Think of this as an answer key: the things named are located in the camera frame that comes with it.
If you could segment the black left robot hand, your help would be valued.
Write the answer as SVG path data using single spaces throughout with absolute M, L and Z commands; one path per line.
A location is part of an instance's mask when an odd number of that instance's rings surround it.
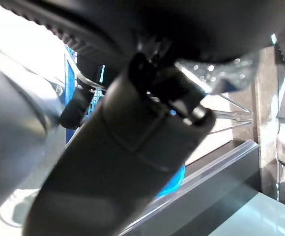
M 114 236 L 153 200 L 212 129 L 206 92 L 183 63 L 244 84 L 248 60 L 285 23 L 285 0 L 1 0 L 79 55 L 119 71 L 37 195 L 26 236 Z

